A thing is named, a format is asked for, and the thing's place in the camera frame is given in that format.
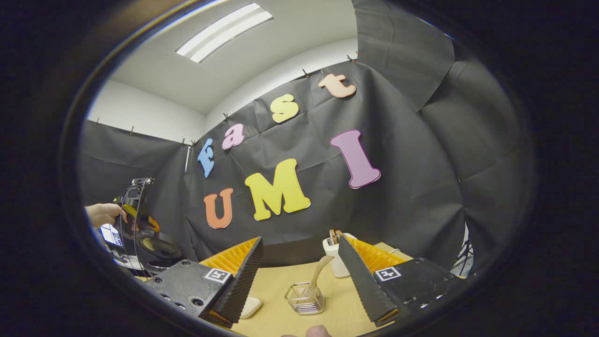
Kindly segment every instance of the white sponge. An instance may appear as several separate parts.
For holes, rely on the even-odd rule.
[[[248,297],[239,318],[250,318],[260,308],[262,302],[254,297]]]

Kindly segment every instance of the human hand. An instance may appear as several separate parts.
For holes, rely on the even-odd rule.
[[[127,214],[117,204],[93,204],[85,206],[85,211],[94,229],[99,228],[103,224],[114,225],[114,218],[119,214],[123,221],[127,223]]]
[[[283,335],[281,337],[296,337],[296,336]],[[329,332],[326,331],[325,326],[317,325],[317,326],[313,326],[313,327],[309,328],[308,331],[305,332],[305,337],[331,337],[331,335],[329,335]]]

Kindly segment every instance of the wire cup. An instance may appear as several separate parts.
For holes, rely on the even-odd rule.
[[[285,293],[285,299],[291,308],[299,315],[315,315],[325,310],[325,298],[320,288],[316,289],[316,296],[302,297],[304,289],[310,282],[292,284]]]

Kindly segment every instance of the white wall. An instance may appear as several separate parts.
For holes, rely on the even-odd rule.
[[[87,117],[100,124],[185,143],[204,134],[205,116],[136,87],[109,80]]]
[[[240,86],[214,107],[206,116],[203,134],[224,120],[223,113],[231,115],[270,90],[304,75],[302,68],[310,73],[332,64],[348,61],[347,55],[355,59],[357,50],[358,39],[350,38],[310,49],[273,66]]]

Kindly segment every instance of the fluorescent light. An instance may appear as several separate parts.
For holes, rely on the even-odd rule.
[[[210,53],[218,49],[223,44],[227,43],[230,39],[238,36],[239,34],[245,32],[246,30],[254,26],[261,24],[262,22],[270,20],[272,17],[273,16],[269,12],[264,11],[258,15],[252,16],[249,19],[246,19],[238,23],[237,25],[228,29],[224,33],[218,35],[216,38],[214,38],[212,41],[210,41],[204,47],[198,50],[195,54],[193,54],[193,56],[191,57],[191,61],[201,62],[203,59],[206,58],[206,56],[210,55]]]
[[[247,6],[241,7],[233,13],[223,17],[222,19],[214,22],[212,25],[206,27],[203,31],[197,33],[193,38],[187,41],[184,45],[181,46],[177,50],[177,54],[185,55],[189,53],[195,46],[199,45],[202,41],[204,41],[207,37],[211,36],[218,30],[222,29],[226,25],[232,23],[235,20],[257,10],[260,6],[256,4],[249,4]]]

